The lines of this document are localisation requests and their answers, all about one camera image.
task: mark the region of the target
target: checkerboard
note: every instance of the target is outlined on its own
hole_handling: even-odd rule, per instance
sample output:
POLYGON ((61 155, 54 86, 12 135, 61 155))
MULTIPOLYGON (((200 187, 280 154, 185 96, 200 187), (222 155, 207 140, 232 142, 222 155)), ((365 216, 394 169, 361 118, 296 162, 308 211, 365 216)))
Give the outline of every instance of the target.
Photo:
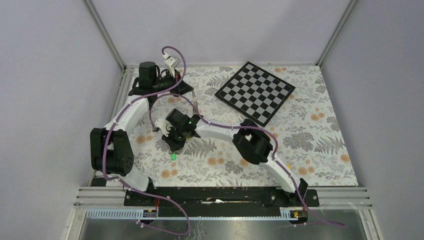
POLYGON ((265 127, 294 90, 293 85, 247 62, 215 96, 265 127))

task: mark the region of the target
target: orange dot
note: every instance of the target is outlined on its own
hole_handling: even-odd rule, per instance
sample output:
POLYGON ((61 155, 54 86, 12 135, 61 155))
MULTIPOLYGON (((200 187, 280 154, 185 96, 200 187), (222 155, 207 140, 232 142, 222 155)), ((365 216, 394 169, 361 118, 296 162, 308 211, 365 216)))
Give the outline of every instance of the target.
POLYGON ((140 136, 138 136, 138 137, 137 137, 137 143, 138 143, 138 144, 142 144, 142 143, 144 143, 144 142, 145 142, 145 140, 146 140, 146 137, 145 137, 145 136, 143 136, 143 135, 140 135, 140 136))
POLYGON ((207 164, 213 166, 213 165, 217 164, 217 160, 215 159, 215 157, 209 157, 207 159, 207 164))
POLYGON ((314 120, 314 121, 318 121, 320 118, 316 115, 316 114, 312 114, 310 116, 310 119, 314 120))
POLYGON ((304 168, 303 166, 299 167, 299 169, 297 170, 299 172, 300 175, 305 176, 308 174, 308 171, 306 170, 306 168, 304 168))
POLYGON ((240 159, 240 165, 242 165, 243 167, 247 167, 249 165, 249 162, 242 158, 240 159))
POLYGON ((348 162, 350 162, 350 161, 351 161, 351 158, 350 158, 347 154, 342 154, 342 155, 340 156, 340 159, 341 159, 341 161, 342 161, 343 163, 348 163, 348 162))
POLYGON ((170 177, 170 171, 168 171, 168 170, 163 170, 163 171, 160 173, 160 176, 161 176, 163 179, 167 179, 167 178, 169 178, 169 177, 170 177))

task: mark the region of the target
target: floral tablecloth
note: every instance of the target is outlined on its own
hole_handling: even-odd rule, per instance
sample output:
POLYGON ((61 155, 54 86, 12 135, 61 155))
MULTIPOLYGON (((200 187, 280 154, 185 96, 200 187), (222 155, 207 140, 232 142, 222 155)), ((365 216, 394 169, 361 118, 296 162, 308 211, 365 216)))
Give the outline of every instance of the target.
MULTIPOLYGON (((188 67, 184 80, 194 87, 200 113, 221 122, 239 123, 244 115, 214 94, 240 67, 188 67)), ((265 127, 278 139, 278 155, 311 186, 356 186, 352 164, 318 66, 263 67, 296 89, 265 127)), ((177 108, 191 117, 180 97, 165 96, 152 118, 177 108)), ((192 138, 171 160, 161 132, 152 132, 147 114, 130 135, 134 166, 157 187, 278 186, 263 168, 244 160, 231 142, 192 138)))

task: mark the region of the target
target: gray wall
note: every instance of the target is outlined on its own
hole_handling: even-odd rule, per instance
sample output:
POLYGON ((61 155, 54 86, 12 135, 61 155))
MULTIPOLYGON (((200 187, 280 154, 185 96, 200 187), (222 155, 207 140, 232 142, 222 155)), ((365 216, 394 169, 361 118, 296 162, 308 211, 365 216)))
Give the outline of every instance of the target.
POLYGON ((119 74, 82 1, 0 2, 0 239, 60 239, 119 74))
POLYGON ((424 235, 424 1, 359 1, 322 67, 385 240, 424 235))
POLYGON ((127 64, 315 63, 349 0, 93 0, 127 64))

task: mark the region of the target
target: purple cable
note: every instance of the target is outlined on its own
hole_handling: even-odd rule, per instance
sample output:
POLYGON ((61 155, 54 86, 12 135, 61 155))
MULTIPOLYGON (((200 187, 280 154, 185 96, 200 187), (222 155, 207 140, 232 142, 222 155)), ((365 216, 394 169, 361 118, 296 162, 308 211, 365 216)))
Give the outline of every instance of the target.
POLYGON ((140 97, 137 97, 137 98, 135 98, 134 100, 132 100, 129 104, 127 104, 121 111, 120 111, 120 113, 118 114, 118 116, 116 117, 116 120, 115 120, 115 122, 112 124, 112 126, 110 127, 110 129, 109 129, 109 131, 107 132, 107 136, 106 136, 106 140, 105 140, 105 143, 104 143, 104 148, 103 148, 103 157, 102 157, 102 168, 101 168, 101 170, 102 170, 102 172, 103 172, 103 177, 106 179, 106 180, 113 180, 113 179, 119 179, 119 181, 124 185, 124 186, 126 186, 127 188, 129 188, 129 189, 131 189, 132 191, 134 191, 134 192, 137 192, 137 193, 139 193, 139 194, 142 194, 142 195, 145 195, 145 196, 149 196, 149 197, 153 197, 153 198, 158 198, 158 199, 163 199, 163 200, 166 200, 166 201, 169 201, 169 202, 171 202, 172 204, 174 204, 175 206, 177 206, 180 210, 181 210, 181 212, 184 214, 184 216, 185 216, 185 218, 187 219, 187 231, 185 231, 185 232, 183 232, 183 233, 180 233, 180 232, 174 232, 174 231, 169 231, 169 230, 166 230, 166 229, 162 229, 162 228, 159 228, 159 227, 155 227, 155 226, 150 226, 150 225, 145 225, 145 224, 143 224, 142 223, 142 225, 141 226, 147 226, 148 228, 151 228, 151 229, 156 229, 156 230, 159 230, 159 231, 162 231, 162 232, 165 232, 165 233, 169 233, 169 234, 173 234, 173 235, 179 235, 179 236, 182 236, 182 235, 186 235, 186 234, 188 234, 189 232, 190 232, 190 229, 191 229, 191 227, 190 227, 190 220, 189 220, 189 216, 187 215, 187 213, 184 211, 184 209, 178 204, 178 203, 176 203, 174 200, 172 200, 172 199, 169 199, 169 198, 166 198, 166 197, 164 197, 164 196, 159 196, 159 195, 155 195, 155 194, 150 194, 150 193, 146 193, 146 192, 143 192, 143 191, 140 191, 140 190, 138 190, 138 189, 135 189, 135 188, 133 188, 133 187, 131 187, 128 183, 126 183, 124 180, 122 180, 122 179, 120 179, 118 176, 114 176, 114 177, 108 177, 108 175, 106 174, 106 154, 107 154, 107 152, 108 152, 108 143, 109 143, 109 139, 111 138, 111 134, 112 134, 112 132, 113 132, 113 130, 114 130, 114 128, 116 127, 116 125, 118 124, 118 122, 119 122, 119 120, 121 119, 121 117, 124 115, 124 113, 128 110, 128 108, 129 107, 131 107, 131 105, 132 104, 134 104, 135 102, 137 102, 137 101, 139 101, 139 100, 141 100, 141 99, 144 99, 144 98, 147 98, 147 97, 150 97, 150 96, 153 96, 153 95, 157 95, 157 94, 162 94, 162 93, 165 93, 165 92, 168 92, 168 91, 170 91, 170 90, 172 90, 173 88, 175 88, 176 86, 178 86, 178 84, 180 84, 181 83, 181 81, 183 80, 183 78, 184 78, 184 76, 186 75, 186 68, 187 68, 187 65, 186 65, 186 60, 184 59, 184 56, 183 56, 183 54, 178 50, 178 49, 176 49, 175 47, 173 47, 173 46, 164 46, 163 48, 162 48, 162 54, 164 54, 164 50, 165 49, 172 49, 172 50, 174 50, 174 51, 176 51, 179 55, 180 55, 180 57, 181 57, 181 59, 182 59, 182 62, 183 62, 183 64, 184 64, 184 72, 182 73, 182 75, 181 75, 181 78, 173 85, 173 86, 171 86, 170 88, 168 88, 168 89, 165 89, 165 90, 163 90, 163 91, 158 91, 158 92, 154 92, 154 93, 150 93, 150 94, 146 94, 146 95, 143 95, 143 96, 140 96, 140 97))
POLYGON ((199 109, 192 103, 192 101, 190 101, 187 97, 185 97, 185 96, 183 96, 183 95, 181 95, 181 94, 177 94, 177 93, 166 93, 166 94, 163 94, 163 95, 160 95, 160 96, 158 96, 157 98, 156 98, 156 100, 154 100, 154 102, 151 104, 151 107, 150 107, 150 109, 149 109, 149 111, 148 111, 148 118, 150 119, 150 123, 151 123, 151 126, 154 128, 155 127, 155 125, 153 124, 153 120, 152 120, 152 108, 153 108, 153 105, 156 103, 156 101, 158 100, 158 99, 160 99, 160 98, 162 98, 162 97, 165 97, 165 96, 169 96, 169 95, 173 95, 173 96, 178 96, 178 97, 182 97, 183 99, 185 99, 192 107, 193 107, 193 109, 194 109, 194 111, 196 112, 196 114, 199 116, 199 118, 203 121, 203 122, 205 122, 205 123, 207 123, 207 124, 209 124, 209 125, 212 125, 212 126, 215 126, 215 127, 220 127, 220 128, 224 128, 224 129, 255 129, 255 130, 259 130, 259 131, 262 131, 262 132, 265 132, 265 133, 267 133, 269 136, 271 136, 271 138, 272 139, 274 139, 274 142, 275 142, 275 149, 274 149, 274 151, 272 152, 272 159, 275 159, 275 155, 276 155, 276 152, 277 152, 277 149, 278 149, 278 141, 277 141, 277 138, 271 133, 271 132, 269 132, 268 130, 266 130, 266 129, 263 129, 263 128, 260 128, 260 127, 257 127, 257 126, 227 126, 227 125, 222 125, 222 124, 217 124, 217 123, 213 123, 213 122, 208 122, 206 119, 204 119, 203 118, 203 116, 199 113, 199 109))
POLYGON ((296 193, 297 193, 297 196, 299 196, 299 199, 300 199, 300 201, 302 202, 302 204, 303 204, 303 206, 305 207, 305 209, 306 210, 308 210, 312 215, 314 215, 317 219, 319 219, 321 222, 323 222, 323 223, 325 223, 325 224, 328 224, 328 225, 330 225, 330 226, 333 226, 333 227, 338 227, 338 228, 346 228, 347 226, 346 225, 344 225, 343 223, 341 223, 341 222, 338 222, 338 221, 327 221, 327 220, 324 220, 324 219, 322 219, 321 217, 319 217, 314 211, 312 211, 307 205, 306 205, 306 203, 305 203, 305 201, 304 201, 304 199, 303 199, 303 197, 301 196, 301 193, 300 193, 300 191, 299 191, 299 188, 298 188, 298 186, 296 185, 296 181, 295 181, 295 179, 292 177, 292 175, 290 174, 290 172, 289 171, 287 171, 287 169, 285 168, 285 167, 283 167, 283 165, 279 162, 279 161, 275 161, 277 164, 278 164, 278 166, 280 166, 280 168, 282 168, 283 170, 284 170, 284 172, 288 175, 288 177, 291 179, 291 181, 293 182, 293 184, 294 184, 294 188, 296 189, 296 193))

